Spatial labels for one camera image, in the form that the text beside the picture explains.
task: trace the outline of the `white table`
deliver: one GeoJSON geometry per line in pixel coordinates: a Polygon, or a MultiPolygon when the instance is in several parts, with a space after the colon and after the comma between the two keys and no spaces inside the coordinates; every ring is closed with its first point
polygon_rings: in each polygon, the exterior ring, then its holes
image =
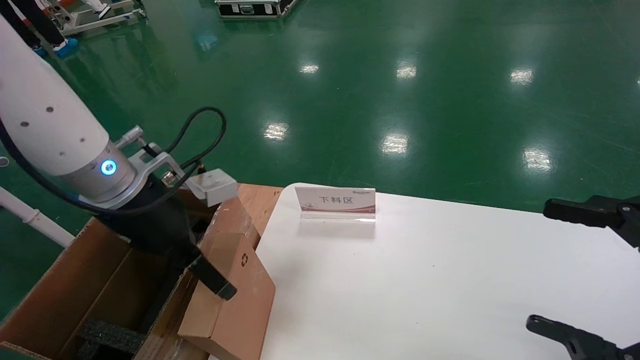
{"type": "Polygon", "coordinates": [[[299,185],[257,251],[276,284],[261,360],[569,360],[531,314],[640,341],[640,254],[610,229],[384,193],[374,225],[308,223],[299,185]]]}

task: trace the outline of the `person's leg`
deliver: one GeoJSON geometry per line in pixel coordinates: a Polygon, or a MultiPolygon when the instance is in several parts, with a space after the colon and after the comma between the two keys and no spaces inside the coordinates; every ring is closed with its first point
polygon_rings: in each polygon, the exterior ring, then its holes
{"type": "Polygon", "coordinates": [[[58,28],[44,15],[35,0],[13,0],[13,4],[53,47],[65,42],[65,38],[60,34],[58,28]]]}
{"type": "Polygon", "coordinates": [[[28,46],[32,48],[40,47],[40,39],[22,22],[22,19],[15,13],[8,0],[0,0],[0,14],[28,46]]]}

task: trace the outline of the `brown cardboard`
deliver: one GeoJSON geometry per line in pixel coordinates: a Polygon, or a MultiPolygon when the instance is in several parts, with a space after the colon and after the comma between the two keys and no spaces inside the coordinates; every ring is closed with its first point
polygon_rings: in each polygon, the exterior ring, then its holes
{"type": "MultiPolygon", "coordinates": [[[[211,221],[212,209],[188,192],[180,192],[192,215],[211,221]]],[[[239,202],[225,206],[224,221],[215,217],[201,249],[210,249],[217,234],[247,234],[257,243],[259,234],[239,202]]],[[[41,360],[72,360],[77,332],[88,318],[98,318],[130,329],[144,316],[166,273],[162,258],[131,250],[126,242],[91,219],[71,246],[27,294],[0,328],[0,347],[41,360]]],[[[135,359],[206,360],[206,354],[177,329],[196,287],[190,273],[182,275],[135,359]]]]}
{"type": "Polygon", "coordinates": [[[221,234],[207,259],[238,289],[222,301],[198,282],[178,335],[220,360],[258,360],[275,285],[251,243],[221,234]]]}

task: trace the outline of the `green epoxy floor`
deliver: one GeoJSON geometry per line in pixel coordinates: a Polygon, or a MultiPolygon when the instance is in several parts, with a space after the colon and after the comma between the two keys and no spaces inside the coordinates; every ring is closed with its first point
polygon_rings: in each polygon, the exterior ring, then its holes
{"type": "MultiPolygon", "coordinates": [[[[639,193],[637,1],[300,1],[283,22],[223,22],[212,0],[148,0],[148,23],[51,63],[113,138],[139,124],[167,146],[193,109],[219,106],[229,128],[206,165],[244,183],[525,211],[639,193]]],[[[209,120],[179,160],[214,138],[209,120]]],[[[14,163],[0,174],[68,230],[86,222],[14,163]]],[[[0,225],[3,315],[59,249],[7,211],[0,225]]]]}

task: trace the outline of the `equipment case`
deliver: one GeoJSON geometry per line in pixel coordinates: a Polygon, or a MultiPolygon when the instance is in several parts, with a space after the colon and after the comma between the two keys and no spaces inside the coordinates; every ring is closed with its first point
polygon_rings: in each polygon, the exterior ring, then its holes
{"type": "Polygon", "coordinates": [[[227,19],[277,19],[298,0],[215,0],[220,16],[227,19]]]}

